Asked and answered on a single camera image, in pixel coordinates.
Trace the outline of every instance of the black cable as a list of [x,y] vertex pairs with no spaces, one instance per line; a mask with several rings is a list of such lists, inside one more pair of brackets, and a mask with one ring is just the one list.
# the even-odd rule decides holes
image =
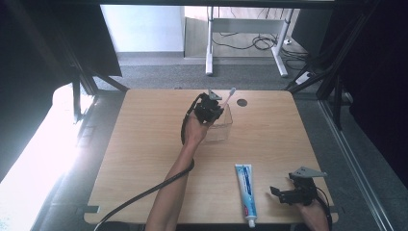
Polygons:
[[261,13],[265,10],[265,8],[263,8],[259,13],[258,16],[256,18],[259,18],[259,16],[261,15]]
[[230,12],[231,12],[231,14],[232,14],[235,18],[237,18],[237,17],[235,16],[235,14],[232,12],[232,7],[230,7]]
[[192,110],[194,110],[194,107],[197,104],[198,99],[203,98],[204,95],[205,95],[205,93],[200,93],[200,94],[197,95],[197,97],[194,99],[194,101],[192,101],[191,106],[187,110],[186,115],[184,116],[183,123],[181,125],[181,143],[183,145],[184,145],[184,141],[185,141],[186,125],[187,125],[187,121],[189,120],[189,116],[190,116]]
[[238,32],[235,32],[235,33],[231,33],[231,34],[227,34],[227,35],[223,35],[222,33],[219,33],[222,37],[230,37],[230,36],[234,36],[234,35],[237,35],[237,34],[239,34]]
[[299,61],[306,61],[308,56],[302,56],[302,55],[295,55],[295,54],[291,54],[291,53],[285,53],[282,52],[282,55],[287,57],[287,58],[293,58]]
[[265,19],[268,19],[270,8],[267,9],[267,13],[265,15]]
[[113,216],[114,214],[116,214],[117,212],[119,212],[120,210],[124,209],[125,207],[127,207],[128,205],[142,199],[143,197],[169,185],[170,183],[174,182],[175,180],[179,179],[180,177],[184,176],[185,174],[189,173],[192,169],[194,168],[194,160],[191,161],[191,164],[188,168],[180,171],[179,173],[175,174],[174,176],[168,178],[167,180],[165,180],[164,182],[160,183],[159,185],[151,188],[150,190],[147,190],[145,192],[142,192],[141,194],[133,197],[132,199],[124,202],[123,204],[119,205],[117,208],[113,209],[112,211],[110,211],[106,216],[104,216],[101,221],[99,221],[99,223],[96,224],[96,227],[94,229],[94,231],[97,231],[99,229],[99,227],[106,221],[108,220],[111,216]]
[[326,218],[327,218],[327,223],[329,225],[329,230],[332,230],[332,226],[333,226],[333,219],[331,217],[331,213],[330,213],[330,203],[329,200],[327,198],[326,193],[324,193],[324,191],[322,189],[320,189],[319,187],[316,187],[316,189],[318,189],[319,191],[321,191],[321,193],[323,193],[325,199],[326,199],[326,203],[324,203],[324,201],[320,198],[320,196],[318,196],[316,198],[316,200],[320,203],[321,207],[324,210],[324,213],[326,214]]
[[282,12],[281,12],[281,16],[279,19],[282,19],[282,15],[283,15],[283,11],[285,10],[285,8],[282,8]]
[[273,37],[273,39],[271,39],[273,41],[273,44],[274,45],[278,44],[278,36],[274,36],[273,34],[270,35]]
[[287,50],[287,49],[285,49],[285,48],[282,48],[282,52],[284,53],[284,55],[287,55],[287,56],[297,56],[297,57],[300,57],[300,58],[307,58],[308,56],[309,56],[309,53],[308,52],[296,52],[296,51],[289,51],[289,50]]
[[[231,35],[226,35],[225,37],[234,36],[234,35],[237,35],[237,34],[238,33],[231,34]],[[267,47],[259,46],[258,42],[262,42]],[[276,40],[275,40],[275,38],[268,38],[268,37],[261,36],[261,34],[259,34],[257,37],[252,39],[252,44],[248,45],[246,47],[237,47],[237,46],[232,46],[232,45],[225,44],[225,43],[219,43],[219,42],[216,42],[214,39],[213,39],[213,43],[215,43],[216,45],[227,46],[227,47],[230,47],[230,48],[233,48],[233,49],[238,49],[238,50],[245,50],[245,49],[249,49],[251,47],[255,47],[258,50],[268,50],[268,49],[270,49],[272,46],[274,46],[276,44]]]

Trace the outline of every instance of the wooden tabletop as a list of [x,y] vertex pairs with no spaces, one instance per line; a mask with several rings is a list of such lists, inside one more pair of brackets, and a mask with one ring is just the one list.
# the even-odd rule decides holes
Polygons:
[[[99,170],[85,214],[97,223],[112,209],[161,183],[182,147],[180,129],[195,97],[206,90],[129,90]],[[215,90],[226,99],[229,90]],[[245,99],[247,105],[237,104]],[[301,166],[319,170],[292,95],[287,91],[237,90],[229,101],[233,124],[226,141],[202,142],[196,151],[179,223],[246,223],[235,164],[252,164],[257,223],[302,221],[280,204],[269,186],[291,190],[288,173]],[[329,197],[323,178],[315,178]],[[110,220],[145,223],[156,193]]]

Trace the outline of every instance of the toothpaste cap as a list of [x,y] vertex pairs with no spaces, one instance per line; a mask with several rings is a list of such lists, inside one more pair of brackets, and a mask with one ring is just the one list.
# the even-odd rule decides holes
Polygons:
[[248,223],[249,223],[249,228],[255,228],[255,219],[250,219]]

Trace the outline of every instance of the toothpaste tube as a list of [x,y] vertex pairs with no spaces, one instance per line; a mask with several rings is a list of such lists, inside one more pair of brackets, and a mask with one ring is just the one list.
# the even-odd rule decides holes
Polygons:
[[245,219],[248,220],[249,227],[255,227],[257,218],[255,197],[252,191],[252,165],[235,165],[238,180],[240,181],[241,198]]

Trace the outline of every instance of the transparent plastic container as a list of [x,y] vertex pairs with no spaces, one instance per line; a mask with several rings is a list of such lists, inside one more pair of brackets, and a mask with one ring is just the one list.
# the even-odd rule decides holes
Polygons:
[[232,116],[229,105],[224,108],[224,112],[216,122],[208,129],[204,141],[225,141],[229,137],[232,127]]

